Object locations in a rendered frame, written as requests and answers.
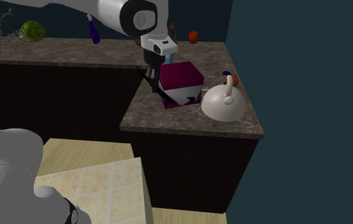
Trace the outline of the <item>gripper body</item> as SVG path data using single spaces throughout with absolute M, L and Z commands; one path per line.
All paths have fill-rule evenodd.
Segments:
M 146 50 L 143 50 L 144 61 L 150 66 L 151 69 L 159 69 L 163 64 L 163 56 Z

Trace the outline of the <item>maroon and white box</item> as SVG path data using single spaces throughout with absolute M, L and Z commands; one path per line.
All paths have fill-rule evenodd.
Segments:
M 159 75 L 159 88 L 166 109 L 201 102 L 204 76 L 191 62 L 163 64 Z

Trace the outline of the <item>brown object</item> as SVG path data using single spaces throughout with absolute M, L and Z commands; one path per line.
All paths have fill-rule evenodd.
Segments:
M 168 28 L 168 36 L 173 40 L 173 42 L 175 44 L 178 44 L 177 39 L 176 39 L 175 23 L 172 21 L 168 21 L 167 28 Z

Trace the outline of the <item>purple spray bottle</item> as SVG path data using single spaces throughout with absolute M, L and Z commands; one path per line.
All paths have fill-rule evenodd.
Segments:
M 87 14 L 87 18 L 89 20 L 89 31 L 90 31 L 90 36 L 92 39 L 92 42 L 96 45 L 98 44 L 101 39 L 98 30 L 94 26 L 93 18 L 90 14 Z

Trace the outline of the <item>white kettle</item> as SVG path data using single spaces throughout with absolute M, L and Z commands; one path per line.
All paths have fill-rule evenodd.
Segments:
M 233 75 L 229 71 L 222 73 L 226 83 L 206 91 L 201 101 L 203 113 L 220 122 L 234 122 L 241 119 L 245 111 L 245 99 L 233 86 Z

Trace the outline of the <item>orange and blue round object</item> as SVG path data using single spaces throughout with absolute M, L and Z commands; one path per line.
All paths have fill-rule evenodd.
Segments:
M 223 82 L 224 85 L 227 84 L 227 76 L 230 74 L 231 77 L 232 77 L 232 80 L 233 80 L 233 86 L 234 86 L 234 87 L 237 87 L 237 86 L 238 86 L 238 84 L 239 84 L 239 79 L 238 79 L 237 75 L 235 75 L 235 74 L 233 74 L 233 73 L 230 73 L 229 71 L 224 71 L 222 74 L 224 75 L 224 82 Z

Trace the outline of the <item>tiled robot stand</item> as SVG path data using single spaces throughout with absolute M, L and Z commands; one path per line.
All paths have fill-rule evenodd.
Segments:
M 140 158 L 36 177 L 77 204 L 92 224 L 154 224 Z

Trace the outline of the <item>green lettuce head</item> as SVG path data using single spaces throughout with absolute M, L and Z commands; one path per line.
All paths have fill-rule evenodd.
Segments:
M 21 26 L 19 38 L 27 42 L 37 42 L 41 41 L 46 34 L 46 29 L 39 22 L 28 20 Z

